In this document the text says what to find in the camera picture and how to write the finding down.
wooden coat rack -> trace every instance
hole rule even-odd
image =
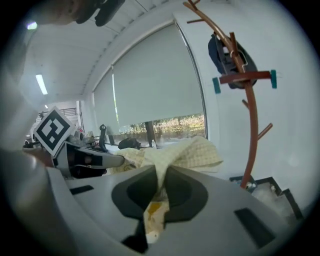
[[[249,115],[250,115],[250,149],[249,149],[249,156],[247,160],[247,164],[245,167],[244,175],[241,181],[241,188],[245,189],[247,182],[250,180],[251,172],[254,167],[256,154],[257,154],[257,147],[258,147],[258,140],[261,139],[272,127],[273,124],[270,123],[262,132],[259,133],[258,131],[258,112],[257,112],[257,104],[255,93],[253,90],[252,81],[258,79],[270,79],[272,88],[277,88],[277,78],[276,78],[276,71],[256,71],[256,72],[246,72],[246,65],[244,64],[242,58],[238,52],[237,41],[235,37],[235,33],[230,32],[230,39],[225,35],[225,33],[202,11],[200,11],[196,4],[198,4],[200,0],[192,1],[188,0],[188,2],[184,2],[183,5],[189,8],[191,11],[196,13],[200,19],[190,20],[187,21],[188,24],[196,23],[196,22],[206,22],[215,32],[216,35],[219,36],[221,41],[227,47],[230,56],[233,62],[236,65],[238,70],[237,74],[230,74],[224,75],[219,78],[220,84],[229,84],[229,83],[241,83],[245,94],[247,97],[247,101],[244,99],[242,103],[248,108]],[[220,93],[220,87],[215,83],[215,79],[213,79],[215,91]]]

roller blind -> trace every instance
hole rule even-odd
[[[203,113],[196,72],[175,25],[134,46],[113,74],[120,126]]]
[[[98,129],[104,124],[106,134],[119,134],[119,125],[115,110],[112,70],[98,84],[93,92],[94,96],[94,112]]]

ceiling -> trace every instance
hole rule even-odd
[[[81,99],[100,58],[122,31],[139,17],[167,2],[182,0],[126,0],[112,20],[97,27],[93,15],[84,24],[40,25],[29,40],[21,88],[31,101],[52,103]],[[42,74],[43,96],[35,75]]]

yellow checkered cloth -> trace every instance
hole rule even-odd
[[[158,189],[163,185],[169,166],[193,169],[198,167],[215,167],[223,162],[218,155],[215,145],[200,136],[186,139],[162,149],[143,148],[138,150],[125,148],[116,151],[115,155],[123,156],[125,161],[120,167],[109,168],[108,172],[110,174],[155,165]]]

ceiling light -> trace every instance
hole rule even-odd
[[[34,21],[34,22],[29,23],[29,24],[26,26],[26,29],[27,29],[27,30],[35,30],[37,27],[38,27],[38,25],[37,25],[37,23]]]
[[[42,74],[37,74],[35,76],[39,86],[40,86],[40,89],[41,89],[41,92],[43,93],[43,95],[46,95],[48,94],[47,92],[47,89],[46,89],[46,86],[45,86],[45,82],[44,82],[44,79],[42,78]]]

